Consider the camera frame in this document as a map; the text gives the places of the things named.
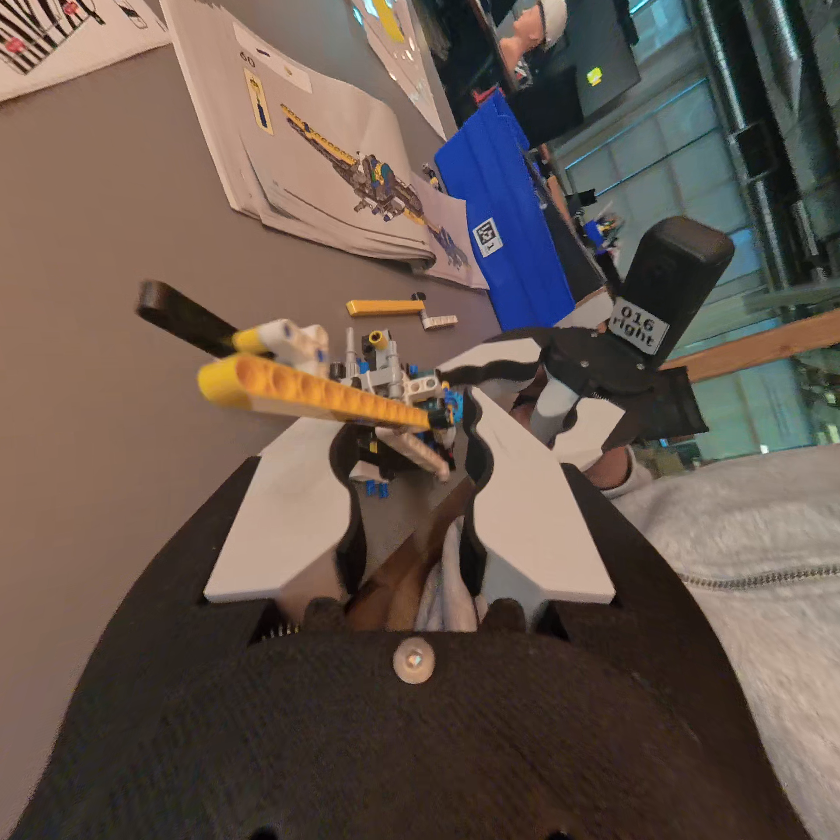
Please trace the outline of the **wooden table edge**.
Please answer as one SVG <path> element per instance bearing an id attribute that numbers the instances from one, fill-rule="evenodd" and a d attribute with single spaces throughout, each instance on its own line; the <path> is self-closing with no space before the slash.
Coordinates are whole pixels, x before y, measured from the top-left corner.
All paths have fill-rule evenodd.
<path id="1" fill-rule="evenodd" d="M 839 310 L 835 309 L 667 360 L 659 369 L 669 371 L 685 368 L 689 380 L 699 383 L 764 364 L 789 360 L 798 354 L 822 350 L 838 342 Z"/>

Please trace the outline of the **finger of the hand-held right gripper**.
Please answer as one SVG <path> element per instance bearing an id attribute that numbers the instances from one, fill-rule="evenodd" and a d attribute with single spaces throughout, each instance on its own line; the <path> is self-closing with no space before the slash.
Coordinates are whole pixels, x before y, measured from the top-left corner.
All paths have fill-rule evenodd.
<path id="1" fill-rule="evenodd" d="M 441 382 L 455 389 L 524 391 L 537 377 L 543 351 L 558 328 L 523 328 L 503 332 L 435 367 Z"/>
<path id="2" fill-rule="evenodd" d="M 556 435 L 550 449 L 561 464 L 586 471 L 603 456 L 606 441 L 625 411 L 602 398 L 583 397 L 576 403 L 574 413 L 574 423 Z"/>

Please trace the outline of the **zebra striped sticker sheet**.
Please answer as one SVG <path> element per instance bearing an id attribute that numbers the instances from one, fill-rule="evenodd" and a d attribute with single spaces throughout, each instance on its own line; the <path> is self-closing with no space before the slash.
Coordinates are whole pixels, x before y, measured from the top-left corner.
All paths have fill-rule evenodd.
<path id="1" fill-rule="evenodd" d="M 2 1 L 1 102 L 171 43 L 142 1 Z"/>

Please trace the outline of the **loose paper instruction sheet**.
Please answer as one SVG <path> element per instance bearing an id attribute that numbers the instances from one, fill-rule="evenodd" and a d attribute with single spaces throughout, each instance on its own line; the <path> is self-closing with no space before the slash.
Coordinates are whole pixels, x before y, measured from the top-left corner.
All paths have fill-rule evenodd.
<path id="1" fill-rule="evenodd" d="M 457 130 L 418 2 L 352 1 L 353 15 L 385 71 L 442 140 Z"/>

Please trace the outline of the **yellow lego beam white connector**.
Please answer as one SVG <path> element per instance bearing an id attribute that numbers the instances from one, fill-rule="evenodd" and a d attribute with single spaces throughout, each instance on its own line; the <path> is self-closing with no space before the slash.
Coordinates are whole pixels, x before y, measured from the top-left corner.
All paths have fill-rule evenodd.
<path id="1" fill-rule="evenodd" d="M 417 315 L 426 332 L 451 329 L 459 324 L 456 315 L 432 316 L 428 313 L 427 295 L 417 291 L 408 299 L 353 299 L 345 308 L 352 318 Z"/>

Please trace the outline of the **metal ventilation duct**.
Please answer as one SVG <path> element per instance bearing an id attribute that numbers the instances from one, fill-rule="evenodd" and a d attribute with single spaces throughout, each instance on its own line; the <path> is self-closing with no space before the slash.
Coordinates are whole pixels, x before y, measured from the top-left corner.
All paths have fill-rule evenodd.
<path id="1" fill-rule="evenodd" d="M 747 200 L 771 291 L 811 277 L 800 190 L 782 135 L 796 116 L 802 53 L 776 2 L 692 1 L 738 183 Z"/>

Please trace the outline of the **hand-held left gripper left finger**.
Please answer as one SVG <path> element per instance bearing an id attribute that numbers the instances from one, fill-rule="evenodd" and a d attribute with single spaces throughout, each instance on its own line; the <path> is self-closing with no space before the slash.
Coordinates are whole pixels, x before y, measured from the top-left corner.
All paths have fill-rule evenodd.
<path id="1" fill-rule="evenodd" d="M 350 485 L 357 427 L 302 418 L 259 455 L 203 594 L 211 603 L 274 602 L 303 618 L 311 600 L 341 604 L 366 564 L 359 498 Z"/>

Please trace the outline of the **lego instruction booklet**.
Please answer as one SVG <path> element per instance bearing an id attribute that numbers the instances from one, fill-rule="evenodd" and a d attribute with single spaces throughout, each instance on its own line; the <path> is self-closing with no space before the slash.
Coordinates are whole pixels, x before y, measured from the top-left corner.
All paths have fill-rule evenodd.
<path id="1" fill-rule="evenodd" d="M 224 6 L 162 2 L 230 206 L 268 228 L 418 275 L 489 286 L 466 202 L 413 171 L 394 111 L 307 67 Z"/>

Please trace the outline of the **person's right hand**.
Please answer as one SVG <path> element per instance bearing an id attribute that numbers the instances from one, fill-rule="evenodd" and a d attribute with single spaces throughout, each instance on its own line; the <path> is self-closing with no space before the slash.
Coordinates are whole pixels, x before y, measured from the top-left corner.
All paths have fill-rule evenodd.
<path id="1" fill-rule="evenodd" d="M 523 395 L 519 395 L 509 414 L 520 425 L 530 430 L 530 418 L 538 397 L 537 391 L 533 388 L 528 390 L 532 393 L 526 392 Z M 622 449 L 623 447 L 619 447 L 606 451 L 590 468 L 583 472 L 586 478 L 598 490 L 616 487 L 623 481 L 626 461 L 624 460 Z"/>

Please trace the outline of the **lego gearbox model assembly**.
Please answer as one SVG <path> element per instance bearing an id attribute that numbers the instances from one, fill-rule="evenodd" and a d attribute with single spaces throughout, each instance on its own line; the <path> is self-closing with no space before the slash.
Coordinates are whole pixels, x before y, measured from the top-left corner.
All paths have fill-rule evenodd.
<path id="1" fill-rule="evenodd" d="M 420 469 L 440 482 L 455 470 L 463 399 L 445 378 L 402 362 L 391 332 L 357 343 L 347 328 L 342 361 L 331 360 L 319 324 L 279 318 L 243 330 L 158 280 L 142 280 L 137 315 L 209 354 L 196 382 L 216 406 L 251 413 L 335 421 L 350 434 L 350 475 L 367 494 Z"/>

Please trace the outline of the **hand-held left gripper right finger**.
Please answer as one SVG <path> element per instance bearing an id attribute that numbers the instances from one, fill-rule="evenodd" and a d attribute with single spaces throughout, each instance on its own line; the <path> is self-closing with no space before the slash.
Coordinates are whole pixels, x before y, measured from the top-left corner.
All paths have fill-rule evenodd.
<path id="1" fill-rule="evenodd" d="M 473 385 L 463 428 L 474 484 L 459 541 L 468 592 L 516 602 L 526 625 L 552 602 L 610 603 L 614 583 L 556 458 Z"/>

